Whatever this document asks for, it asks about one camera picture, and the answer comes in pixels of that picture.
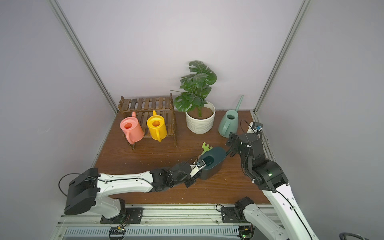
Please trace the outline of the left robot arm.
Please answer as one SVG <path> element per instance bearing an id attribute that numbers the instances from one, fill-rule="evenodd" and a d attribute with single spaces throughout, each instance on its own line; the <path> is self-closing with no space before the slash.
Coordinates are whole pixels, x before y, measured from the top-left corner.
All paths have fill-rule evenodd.
<path id="1" fill-rule="evenodd" d="M 67 216 L 95 213 L 104 218 L 116 219 L 125 215 L 125 201 L 113 199 L 112 195 L 125 193 L 163 192 L 180 184 L 194 181 L 205 164 L 182 162 L 172 168 L 158 168 L 151 171 L 112 175 L 99 173 L 97 168 L 76 173 L 69 183 L 64 213 Z"/>

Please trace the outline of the dark green watering can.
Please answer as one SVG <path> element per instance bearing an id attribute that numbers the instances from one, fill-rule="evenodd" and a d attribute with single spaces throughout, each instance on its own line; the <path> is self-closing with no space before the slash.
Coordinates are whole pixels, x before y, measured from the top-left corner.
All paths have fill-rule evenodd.
<path id="1" fill-rule="evenodd" d="M 204 153 L 198 160 L 198 166 L 205 166 L 199 171 L 199 179 L 207 180 L 218 173 L 228 153 L 221 147 L 215 147 Z"/>

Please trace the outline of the pink watering can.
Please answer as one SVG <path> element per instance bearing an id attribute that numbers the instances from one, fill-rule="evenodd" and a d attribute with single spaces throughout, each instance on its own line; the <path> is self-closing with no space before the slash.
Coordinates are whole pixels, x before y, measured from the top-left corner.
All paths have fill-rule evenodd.
<path id="1" fill-rule="evenodd" d="M 120 122 L 120 128 L 131 145 L 134 145 L 144 137 L 144 131 L 137 118 L 136 112 L 132 112 L 131 117 L 123 119 Z"/>

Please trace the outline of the white ribbed plant pot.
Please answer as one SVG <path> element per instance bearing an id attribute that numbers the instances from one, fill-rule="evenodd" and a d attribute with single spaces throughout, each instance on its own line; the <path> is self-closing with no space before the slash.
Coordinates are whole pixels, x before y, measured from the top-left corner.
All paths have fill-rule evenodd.
<path id="1" fill-rule="evenodd" d="M 210 109 L 212 112 L 209 118 L 196 119 L 190 116 L 189 113 L 186 113 L 187 127 L 190 131 L 195 134 L 205 134 L 210 131 L 213 127 L 216 108 L 211 102 L 207 102 L 203 107 L 203 114 L 207 112 L 205 109 Z"/>

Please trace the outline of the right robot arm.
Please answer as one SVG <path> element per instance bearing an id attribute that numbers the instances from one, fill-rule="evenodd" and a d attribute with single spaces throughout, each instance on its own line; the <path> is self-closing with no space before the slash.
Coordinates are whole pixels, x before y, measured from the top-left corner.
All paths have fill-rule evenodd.
<path id="1" fill-rule="evenodd" d="M 248 197 L 235 203 L 233 214 L 239 221 L 249 222 L 268 240 L 316 240 L 318 237 L 296 202 L 284 171 L 279 164 L 267 159 L 261 133 L 231 134 L 226 145 L 229 156 L 241 157 L 244 174 L 270 201 L 282 226 Z"/>

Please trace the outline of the light green watering can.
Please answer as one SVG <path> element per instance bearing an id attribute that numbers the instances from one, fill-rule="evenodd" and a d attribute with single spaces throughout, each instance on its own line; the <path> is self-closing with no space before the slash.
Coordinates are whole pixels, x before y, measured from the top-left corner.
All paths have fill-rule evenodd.
<path id="1" fill-rule="evenodd" d="M 242 104 L 244 95 L 241 95 L 237 107 L 234 110 L 228 110 L 223 116 L 218 132 L 222 137 L 228 138 L 231 134 L 236 134 L 239 126 L 238 110 Z"/>

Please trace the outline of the yellow watering can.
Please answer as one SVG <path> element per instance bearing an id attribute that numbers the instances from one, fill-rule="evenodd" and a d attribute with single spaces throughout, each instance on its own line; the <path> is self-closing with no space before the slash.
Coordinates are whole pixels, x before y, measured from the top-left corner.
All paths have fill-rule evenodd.
<path id="1" fill-rule="evenodd" d="M 153 110 L 153 115 L 148 118 L 147 126 L 151 137 L 158 142 L 161 142 L 168 135 L 165 119 L 158 115 L 155 110 Z"/>

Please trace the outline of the aluminium front rail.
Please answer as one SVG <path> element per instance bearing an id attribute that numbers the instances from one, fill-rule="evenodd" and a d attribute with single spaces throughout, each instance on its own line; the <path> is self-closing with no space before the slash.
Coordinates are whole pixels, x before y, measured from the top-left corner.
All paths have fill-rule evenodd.
<path id="1" fill-rule="evenodd" d="M 247 221 L 221 213 L 223 205 L 128 205 L 122 224 L 101 216 L 61 216 L 52 240 L 307 240 L 294 234 L 271 205 L 248 208 Z"/>

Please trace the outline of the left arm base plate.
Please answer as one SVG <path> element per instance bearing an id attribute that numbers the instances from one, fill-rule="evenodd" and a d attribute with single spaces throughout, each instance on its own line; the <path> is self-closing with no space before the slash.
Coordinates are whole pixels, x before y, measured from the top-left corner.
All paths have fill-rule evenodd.
<path id="1" fill-rule="evenodd" d="M 125 208 L 118 216 L 107 219 L 102 216 L 100 224 L 140 224 L 144 208 Z"/>

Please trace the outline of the green monstera plant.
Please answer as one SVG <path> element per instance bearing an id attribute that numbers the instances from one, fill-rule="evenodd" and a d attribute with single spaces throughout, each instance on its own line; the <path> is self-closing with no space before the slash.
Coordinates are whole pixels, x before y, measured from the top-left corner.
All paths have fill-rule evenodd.
<path id="1" fill-rule="evenodd" d="M 202 61 L 191 61 L 188 64 L 190 73 L 180 78 L 180 89 L 184 90 L 175 98 L 175 107 L 180 112 L 197 111 L 198 117 L 203 116 L 206 97 L 217 81 L 216 73 Z"/>

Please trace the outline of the green toy rake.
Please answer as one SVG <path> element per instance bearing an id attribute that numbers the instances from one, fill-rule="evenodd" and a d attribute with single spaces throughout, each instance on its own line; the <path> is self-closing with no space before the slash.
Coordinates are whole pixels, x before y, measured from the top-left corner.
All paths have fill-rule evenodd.
<path id="1" fill-rule="evenodd" d="M 207 144 L 206 142 L 203 142 L 203 144 L 202 144 L 202 149 L 203 149 L 202 154 L 204 154 L 204 153 L 210 151 L 212 148 L 213 148 L 212 146 L 210 146 L 210 145 Z"/>

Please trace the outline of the wooden two-tier shelf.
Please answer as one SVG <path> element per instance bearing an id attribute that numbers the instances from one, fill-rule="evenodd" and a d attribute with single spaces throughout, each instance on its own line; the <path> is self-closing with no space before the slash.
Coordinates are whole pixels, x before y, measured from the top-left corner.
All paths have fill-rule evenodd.
<path id="1" fill-rule="evenodd" d="M 123 115 L 120 129 L 132 149 L 146 138 L 161 142 L 166 137 L 174 138 L 177 145 L 177 123 L 172 96 L 145 99 L 121 97 L 118 108 Z"/>

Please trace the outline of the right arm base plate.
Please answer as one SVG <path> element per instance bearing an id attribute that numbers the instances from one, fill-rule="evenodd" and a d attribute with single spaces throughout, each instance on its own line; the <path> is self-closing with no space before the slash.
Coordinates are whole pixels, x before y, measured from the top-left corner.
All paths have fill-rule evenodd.
<path id="1" fill-rule="evenodd" d="M 248 222 L 236 207 L 221 207 L 220 212 L 223 223 L 239 224 Z"/>

